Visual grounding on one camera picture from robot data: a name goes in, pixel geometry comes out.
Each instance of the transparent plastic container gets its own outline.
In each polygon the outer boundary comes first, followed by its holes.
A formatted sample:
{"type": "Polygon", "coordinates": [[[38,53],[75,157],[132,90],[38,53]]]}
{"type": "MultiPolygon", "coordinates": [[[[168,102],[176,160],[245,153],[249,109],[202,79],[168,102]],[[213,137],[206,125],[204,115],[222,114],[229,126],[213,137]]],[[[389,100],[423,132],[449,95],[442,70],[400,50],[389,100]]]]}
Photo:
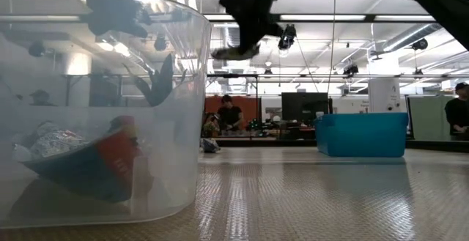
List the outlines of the transparent plastic container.
{"type": "Polygon", "coordinates": [[[128,223],[195,197],[210,23],[167,0],[3,0],[0,225],[128,223]]]}

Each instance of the cable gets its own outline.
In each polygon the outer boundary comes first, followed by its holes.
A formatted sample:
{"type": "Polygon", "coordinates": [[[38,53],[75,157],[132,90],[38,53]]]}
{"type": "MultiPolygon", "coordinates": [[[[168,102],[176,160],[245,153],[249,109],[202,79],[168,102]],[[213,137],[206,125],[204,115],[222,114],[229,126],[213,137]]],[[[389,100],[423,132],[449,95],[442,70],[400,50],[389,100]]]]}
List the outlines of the cable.
{"type": "Polygon", "coordinates": [[[308,62],[306,61],[306,57],[303,53],[303,49],[301,48],[300,39],[298,39],[298,36],[296,37],[296,41],[298,43],[298,47],[300,48],[301,56],[303,57],[303,60],[305,61],[306,68],[308,69],[308,74],[311,77],[311,80],[313,81],[314,88],[316,88],[316,92],[320,92],[319,89],[317,88],[316,82],[314,81],[313,75],[311,74],[311,70],[309,69],[309,65],[308,65],[308,62]]]}
{"type": "Polygon", "coordinates": [[[416,72],[418,70],[418,66],[417,66],[417,51],[414,49],[413,50],[413,61],[414,63],[416,64],[416,72]]]}
{"type": "MultiPolygon", "coordinates": [[[[13,14],[13,0],[8,0],[8,4],[9,4],[9,7],[10,7],[10,14],[13,14]]],[[[12,29],[13,28],[13,23],[9,23],[8,26],[9,26],[10,29],[12,29]]]]}
{"type": "Polygon", "coordinates": [[[334,18],[332,20],[332,50],[330,51],[330,70],[329,70],[329,80],[328,80],[328,95],[329,95],[329,88],[330,88],[330,77],[332,76],[332,70],[333,70],[333,62],[334,62],[334,42],[336,41],[336,2],[337,0],[333,0],[334,2],[334,7],[333,7],[333,12],[334,12],[334,18]]]}
{"type": "Polygon", "coordinates": [[[280,60],[281,59],[280,59],[280,49],[279,49],[278,50],[278,87],[281,86],[281,84],[280,84],[280,81],[281,81],[281,79],[280,79],[280,77],[281,77],[280,76],[280,74],[281,74],[281,62],[280,62],[280,60]]]}

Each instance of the blue plastic bin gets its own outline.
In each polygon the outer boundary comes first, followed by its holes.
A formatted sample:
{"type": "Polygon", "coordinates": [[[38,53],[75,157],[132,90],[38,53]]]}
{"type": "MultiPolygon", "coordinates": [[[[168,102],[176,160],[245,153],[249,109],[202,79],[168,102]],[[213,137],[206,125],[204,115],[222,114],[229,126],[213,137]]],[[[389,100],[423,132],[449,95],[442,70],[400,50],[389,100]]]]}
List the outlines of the blue plastic bin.
{"type": "Polygon", "coordinates": [[[314,121],[317,148],[332,157],[402,157],[406,113],[328,114],[314,121]]]}

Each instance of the man in black shirt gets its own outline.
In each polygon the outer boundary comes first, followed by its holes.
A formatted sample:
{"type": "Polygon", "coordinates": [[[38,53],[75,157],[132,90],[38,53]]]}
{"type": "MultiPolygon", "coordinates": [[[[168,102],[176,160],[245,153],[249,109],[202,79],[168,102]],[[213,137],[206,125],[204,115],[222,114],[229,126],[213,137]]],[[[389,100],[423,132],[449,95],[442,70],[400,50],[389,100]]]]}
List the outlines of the man in black shirt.
{"type": "Polygon", "coordinates": [[[221,98],[221,103],[223,105],[218,109],[221,128],[231,131],[239,130],[243,123],[243,112],[241,108],[234,106],[232,98],[227,94],[221,98]]]}
{"type": "Polygon", "coordinates": [[[469,128],[468,84],[459,83],[455,89],[458,98],[447,102],[445,107],[453,139],[457,139],[458,133],[466,133],[469,128]]]}

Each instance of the cap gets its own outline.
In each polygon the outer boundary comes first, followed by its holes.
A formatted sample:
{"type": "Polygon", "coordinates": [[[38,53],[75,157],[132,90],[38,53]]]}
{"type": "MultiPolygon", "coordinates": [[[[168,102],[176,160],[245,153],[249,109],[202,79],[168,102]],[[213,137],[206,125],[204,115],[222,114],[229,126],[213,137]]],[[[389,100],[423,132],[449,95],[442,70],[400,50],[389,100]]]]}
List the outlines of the cap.
{"type": "Polygon", "coordinates": [[[38,89],[38,90],[34,91],[32,94],[30,94],[30,96],[32,96],[32,97],[38,97],[38,96],[41,96],[41,95],[49,96],[49,93],[44,91],[44,90],[38,89]]]}
{"type": "Polygon", "coordinates": [[[459,84],[456,85],[456,87],[454,87],[454,89],[455,89],[456,91],[459,91],[460,89],[464,89],[464,88],[466,88],[467,86],[469,86],[469,84],[467,84],[467,83],[459,83],[459,84]]]}

